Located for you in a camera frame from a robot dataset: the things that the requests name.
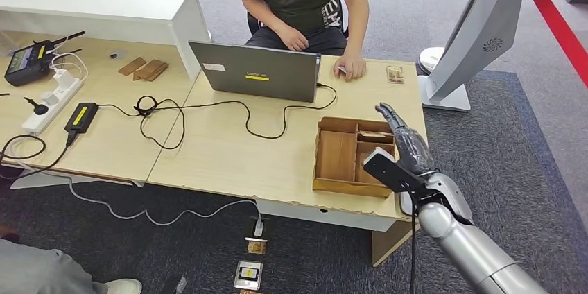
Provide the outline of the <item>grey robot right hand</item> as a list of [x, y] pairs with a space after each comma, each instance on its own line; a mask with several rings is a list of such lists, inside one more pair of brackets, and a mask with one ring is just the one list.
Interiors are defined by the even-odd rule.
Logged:
[[392, 130], [401, 165], [418, 176], [435, 172], [435, 162], [431, 151], [419, 132], [409, 127], [389, 104], [380, 103], [374, 108], [388, 122]]

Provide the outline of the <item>person's right hand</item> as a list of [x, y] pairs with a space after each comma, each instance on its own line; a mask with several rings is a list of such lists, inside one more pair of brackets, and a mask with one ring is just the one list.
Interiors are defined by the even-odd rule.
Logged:
[[290, 26], [276, 31], [284, 45], [291, 51], [303, 51], [309, 47], [309, 41], [301, 32]]

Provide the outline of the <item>person's left hand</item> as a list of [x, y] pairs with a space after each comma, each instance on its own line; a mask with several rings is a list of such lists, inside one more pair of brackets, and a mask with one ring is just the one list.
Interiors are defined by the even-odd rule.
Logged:
[[344, 53], [334, 64], [333, 73], [346, 81], [361, 78], [366, 72], [366, 62], [360, 54]]

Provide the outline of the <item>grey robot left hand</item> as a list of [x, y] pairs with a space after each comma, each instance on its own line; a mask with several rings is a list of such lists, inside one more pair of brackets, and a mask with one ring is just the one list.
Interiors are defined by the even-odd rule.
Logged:
[[187, 279], [185, 276], [172, 276], [168, 278], [159, 294], [182, 294], [187, 285]]

